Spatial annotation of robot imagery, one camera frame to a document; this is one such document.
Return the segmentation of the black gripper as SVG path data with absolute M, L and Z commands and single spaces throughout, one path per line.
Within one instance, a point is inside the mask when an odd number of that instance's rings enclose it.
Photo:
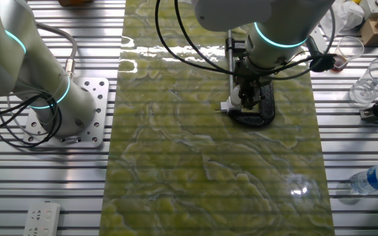
M 264 76 L 264 71 L 248 68 L 243 62 L 236 62 L 234 73 L 234 83 L 241 87 L 242 105 L 247 106 L 250 102 L 250 109 L 253 109 L 261 101 L 260 87 L 271 84 L 272 80 Z

